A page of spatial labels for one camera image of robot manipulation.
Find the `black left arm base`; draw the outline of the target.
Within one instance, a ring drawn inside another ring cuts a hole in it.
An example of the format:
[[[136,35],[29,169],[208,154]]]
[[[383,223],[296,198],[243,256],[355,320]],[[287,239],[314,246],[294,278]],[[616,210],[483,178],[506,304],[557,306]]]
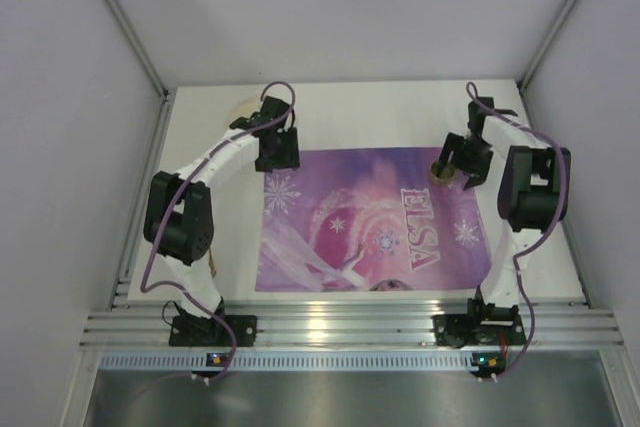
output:
[[[238,347],[254,345],[256,316],[225,315],[223,320],[233,331]],[[171,347],[231,347],[232,338],[225,327],[214,319],[178,314],[172,319],[168,344]]]

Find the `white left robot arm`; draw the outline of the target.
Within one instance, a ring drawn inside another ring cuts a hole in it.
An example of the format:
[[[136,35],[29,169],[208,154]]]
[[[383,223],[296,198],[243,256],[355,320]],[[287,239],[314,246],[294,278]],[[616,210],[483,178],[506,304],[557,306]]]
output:
[[[151,253],[142,292],[173,287],[182,312],[197,319],[218,315],[222,296],[209,265],[213,194],[247,165],[259,173],[300,166],[294,105],[263,95],[259,110],[232,121],[215,146],[176,172],[153,176],[143,224]]]

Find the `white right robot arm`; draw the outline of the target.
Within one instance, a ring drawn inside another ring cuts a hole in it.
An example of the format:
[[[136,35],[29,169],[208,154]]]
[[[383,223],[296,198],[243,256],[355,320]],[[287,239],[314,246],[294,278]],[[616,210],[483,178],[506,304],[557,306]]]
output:
[[[491,97],[468,104],[467,133],[447,134],[431,179],[451,184],[460,174],[465,190],[500,174],[496,200],[503,221],[489,274],[477,289],[483,302],[510,308],[524,299],[518,283],[531,253],[564,219],[568,207],[571,153],[520,123],[512,110],[497,109]]]

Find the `cream round plate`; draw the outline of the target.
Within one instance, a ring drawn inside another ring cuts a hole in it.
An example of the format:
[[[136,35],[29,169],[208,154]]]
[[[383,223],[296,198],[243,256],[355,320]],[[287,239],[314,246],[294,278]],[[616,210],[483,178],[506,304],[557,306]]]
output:
[[[228,113],[226,117],[226,124],[233,123],[240,117],[249,118],[254,112],[258,112],[261,108],[261,101],[259,97],[251,97],[236,104]]]

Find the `purple Elsa placemat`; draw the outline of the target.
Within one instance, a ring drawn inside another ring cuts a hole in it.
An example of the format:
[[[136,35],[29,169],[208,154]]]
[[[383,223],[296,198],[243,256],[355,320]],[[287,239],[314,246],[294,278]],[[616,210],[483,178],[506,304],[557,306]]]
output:
[[[438,184],[437,147],[304,151],[264,177],[255,289],[264,293],[457,291],[491,254],[465,180]]]

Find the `gold spoon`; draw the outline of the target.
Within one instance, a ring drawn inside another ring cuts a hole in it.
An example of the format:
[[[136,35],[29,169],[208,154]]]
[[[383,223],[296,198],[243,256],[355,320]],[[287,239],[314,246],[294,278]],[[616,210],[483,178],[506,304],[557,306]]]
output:
[[[213,258],[213,255],[212,255],[211,248],[208,249],[208,266],[209,266],[211,277],[213,279],[215,279],[215,277],[217,275],[217,270],[216,270],[216,267],[215,267],[215,262],[214,262],[214,258]]]

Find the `small metal cup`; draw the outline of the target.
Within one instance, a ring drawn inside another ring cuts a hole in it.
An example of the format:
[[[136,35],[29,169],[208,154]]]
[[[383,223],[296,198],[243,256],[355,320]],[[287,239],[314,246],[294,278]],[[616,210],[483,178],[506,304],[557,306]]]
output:
[[[456,169],[451,163],[434,161],[429,169],[429,179],[434,185],[450,185],[456,178]]]

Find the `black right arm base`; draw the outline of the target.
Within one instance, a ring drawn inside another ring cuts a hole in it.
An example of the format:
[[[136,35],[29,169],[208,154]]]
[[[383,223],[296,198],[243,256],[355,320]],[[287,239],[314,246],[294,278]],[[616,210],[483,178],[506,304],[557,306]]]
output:
[[[519,315],[475,319],[467,314],[441,314],[433,317],[433,327],[436,344],[455,349],[519,346],[526,341]]]

